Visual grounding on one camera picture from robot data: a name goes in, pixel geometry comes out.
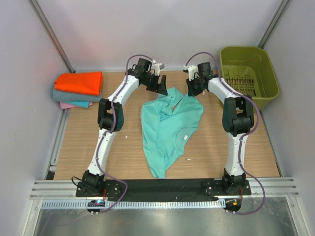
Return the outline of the teal t shirt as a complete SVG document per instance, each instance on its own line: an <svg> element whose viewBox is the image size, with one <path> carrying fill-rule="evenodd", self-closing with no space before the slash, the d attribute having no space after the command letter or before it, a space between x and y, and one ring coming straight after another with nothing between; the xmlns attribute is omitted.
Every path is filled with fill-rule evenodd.
<svg viewBox="0 0 315 236"><path fill-rule="evenodd" d="M185 146L198 129L204 112L193 96L169 88L143 104L140 113L142 145L153 178L166 178L166 171L184 155Z"/></svg>

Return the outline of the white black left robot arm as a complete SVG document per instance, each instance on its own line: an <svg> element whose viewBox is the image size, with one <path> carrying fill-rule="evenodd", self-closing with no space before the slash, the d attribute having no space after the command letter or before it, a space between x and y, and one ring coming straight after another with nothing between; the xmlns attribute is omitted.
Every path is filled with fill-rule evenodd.
<svg viewBox="0 0 315 236"><path fill-rule="evenodd" d="M138 55L138 63L126 66L123 81L106 99L98 103L98 140L92 160L82 178L76 184L77 197L100 197L105 193L105 167L112 143L124 125L123 107L131 94L140 86L146 90L167 95L166 76L160 76L164 64Z"/></svg>

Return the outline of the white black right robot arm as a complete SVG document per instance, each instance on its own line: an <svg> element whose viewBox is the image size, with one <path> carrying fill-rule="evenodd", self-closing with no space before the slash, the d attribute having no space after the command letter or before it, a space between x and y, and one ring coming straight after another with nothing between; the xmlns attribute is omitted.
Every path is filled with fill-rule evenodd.
<svg viewBox="0 0 315 236"><path fill-rule="evenodd" d="M186 79L189 96L197 96L206 90L223 103L222 126L228 136L228 159L221 187L227 194L236 194L246 182L243 166L246 134L254 125L251 98L241 96L220 75L214 75L208 62L185 65L183 71L189 76Z"/></svg>

